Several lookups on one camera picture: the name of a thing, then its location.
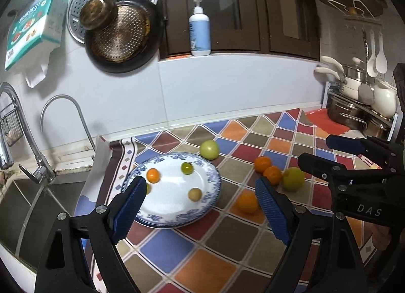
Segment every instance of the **blue and white plate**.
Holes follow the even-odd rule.
[[[185,175],[181,171],[184,162],[192,163],[194,171]],[[189,224],[205,215],[218,199],[221,177],[214,165],[204,158],[188,152],[172,152],[152,157],[139,164],[122,185],[125,191],[135,176],[146,179],[149,169],[156,168],[160,181],[148,182],[151,191],[135,218],[135,221],[152,228],[175,228]],[[202,191],[202,198],[193,202],[188,198],[192,188]]]

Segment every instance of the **red mat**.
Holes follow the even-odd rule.
[[[326,108],[305,113],[309,121],[324,130],[326,133],[340,135],[350,130],[347,126],[335,123],[328,117]]]

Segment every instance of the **dish rack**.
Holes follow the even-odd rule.
[[[9,147],[23,137],[23,131],[13,103],[10,103],[0,111],[0,124]]]

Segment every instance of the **blue gripper pad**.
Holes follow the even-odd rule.
[[[352,155],[364,154],[366,151],[361,140],[351,139],[345,136],[329,135],[326,144],[331,149],[351,153]]]
[[[120,209],[114,213],[112,210],[112,218],[109,219],[110,228],[113,230],[113,235],[111,240],[114,244],[117,244],[120,240],[124,239],[129,230],[131,229],[132,223],[138,214],[138,211],[146,197],[147,183],[143,177],[135,177],[130,183],[127,189],[117,196],[114,197],[110,206],[114,203],[117,197],[126,197],[126,200],[121,201],[123,203]]]
[[[291,235],[288,231],[287,218],[262,179],[256,179],[255,193],[274,236],[288,246],[291,242]]]

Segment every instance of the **tissue box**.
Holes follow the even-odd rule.
[[[68,0],[35,0],[30,9],[13,22],[7,39],[5,70],[18,62],[28,65],[44,53],[49,59],[49,53],[60,46],[67,3]]]

